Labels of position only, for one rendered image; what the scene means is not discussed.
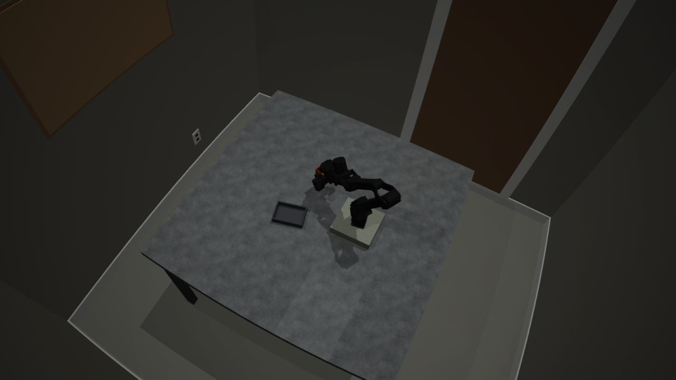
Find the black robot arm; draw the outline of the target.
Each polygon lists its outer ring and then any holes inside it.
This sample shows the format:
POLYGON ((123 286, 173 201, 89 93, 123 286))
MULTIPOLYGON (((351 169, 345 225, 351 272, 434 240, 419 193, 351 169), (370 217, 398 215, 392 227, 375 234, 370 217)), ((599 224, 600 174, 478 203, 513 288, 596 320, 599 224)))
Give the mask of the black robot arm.
POLYGON ((375 198, 367 199, 365 196, 361 196, 350 204, 351 225, 354 227, 364 230, 367 218, 372 214, 371 209, 380 207, 383 210, 388 210, 401 202, 401 195, 395 187, 383 182, 380 178, 361 178, 353 169, 348 170, 344 157, 338 157, 333 160, 328 159, 321 163, 319 169, 321 173, 324 173, 324 176, 331 176, 335 172, 335 182, 343 186, 346 192, 354 192, 357 189, 374 192, 375 198), (387 193, 380 196, 378 194, 380 188, 387 190, 387 193))

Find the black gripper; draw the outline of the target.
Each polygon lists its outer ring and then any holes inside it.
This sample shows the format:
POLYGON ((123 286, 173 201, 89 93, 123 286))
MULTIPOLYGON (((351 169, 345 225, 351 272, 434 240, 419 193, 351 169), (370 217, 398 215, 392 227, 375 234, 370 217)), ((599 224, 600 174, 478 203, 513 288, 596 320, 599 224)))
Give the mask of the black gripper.
POLYGON ((315 176, 315 178, 314 178, 314 180, 312 180, 312 182, 313 182, 313 185, 314 185, 315 190, 317 192, 321 191, 324 188, 324 185, 326 185, 327 182, 329 182, 330 184, 335 183, 335 186, 338 185, 335 182, 335 177, 336 177, 335 172, 333 172, 331 176, 324 176, 324 178, 321 176, 321 174, 314 175, 314 176, 315 176))

